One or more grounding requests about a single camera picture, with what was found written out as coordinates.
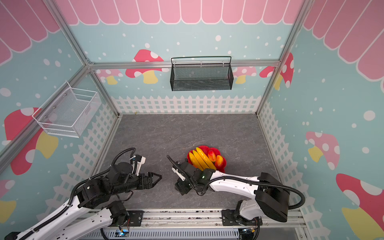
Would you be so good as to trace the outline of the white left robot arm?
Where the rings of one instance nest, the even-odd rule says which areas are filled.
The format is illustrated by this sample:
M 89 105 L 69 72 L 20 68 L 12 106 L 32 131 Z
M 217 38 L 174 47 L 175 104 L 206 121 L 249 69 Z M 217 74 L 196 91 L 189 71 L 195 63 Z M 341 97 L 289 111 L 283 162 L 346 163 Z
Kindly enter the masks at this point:
M 128 148 L 117 154 L 109 168 L 76 184 L 70 198 L 42 221 L 23 232 L 11 232 L 7 240 L 48 240 L 60 234 L 81 215 L 106 203 L 112 196 L 152 189 L 162 176 L 140 173 L 144 157 Z

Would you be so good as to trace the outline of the orange fake mango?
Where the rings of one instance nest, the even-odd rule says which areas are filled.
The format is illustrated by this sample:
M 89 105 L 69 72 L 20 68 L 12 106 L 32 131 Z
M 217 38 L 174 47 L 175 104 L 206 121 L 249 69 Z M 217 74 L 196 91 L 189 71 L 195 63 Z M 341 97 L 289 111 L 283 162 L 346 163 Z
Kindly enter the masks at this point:
M 223 168 L 224 165 L 225 165 L 224 158 L 222 156 L 220 156 L 220 155 L 217 155 L 216 158 L 217 159 L 216 159 L 216 162 L 215 162 L 215 167 L 217 169 Z

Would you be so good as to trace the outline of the red flower-shaped fruit bowl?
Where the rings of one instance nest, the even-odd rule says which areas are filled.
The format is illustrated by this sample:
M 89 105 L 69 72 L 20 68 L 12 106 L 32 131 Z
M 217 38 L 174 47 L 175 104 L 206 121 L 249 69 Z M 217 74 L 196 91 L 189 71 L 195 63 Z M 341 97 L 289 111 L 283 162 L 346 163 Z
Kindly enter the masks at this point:
M 216 148 L 208 146 L 199 146 L 191 150 L 187 154 L 187 161 L 201 171 L 213 169 L 224 173 L 227 165 L 227 161 L 221 152 Z

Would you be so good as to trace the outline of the red yellow fake mango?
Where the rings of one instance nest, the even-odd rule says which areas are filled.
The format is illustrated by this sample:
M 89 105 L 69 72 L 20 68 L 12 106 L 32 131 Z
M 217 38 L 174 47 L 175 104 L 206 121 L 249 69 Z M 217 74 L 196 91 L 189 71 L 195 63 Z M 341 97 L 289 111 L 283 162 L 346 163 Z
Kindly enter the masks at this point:
M 214 151 L 209 150 L 209 151 L 208 151 L 208 157 L 209 157 L 209 159 L 210 159 L 211 162 L 213 162 L 213 163 L 216 162 L 216 159 L 217 159 L 217 158 L 216 158 L 216 154 L 215 154 Z

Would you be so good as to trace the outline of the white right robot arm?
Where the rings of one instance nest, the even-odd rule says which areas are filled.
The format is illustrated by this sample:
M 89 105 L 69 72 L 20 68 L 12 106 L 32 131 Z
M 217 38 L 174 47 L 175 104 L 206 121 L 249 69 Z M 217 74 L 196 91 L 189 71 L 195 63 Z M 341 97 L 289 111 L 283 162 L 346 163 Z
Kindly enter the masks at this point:
M 301 191 L 283 185 L 268 173 L 261 173 L 259 177 L 241 177 L 213 169 L 200 170 L 187 162 L 171 163 L 173 172 L 179 176 L 175 188 L 181 195 L 194 190 L 201 197 L 213 191 L 248 198 L 239 201 L 235 210 L 240 223 L 262 216 L 285 223 L 288 211 L 302 207 L 306 201 Z

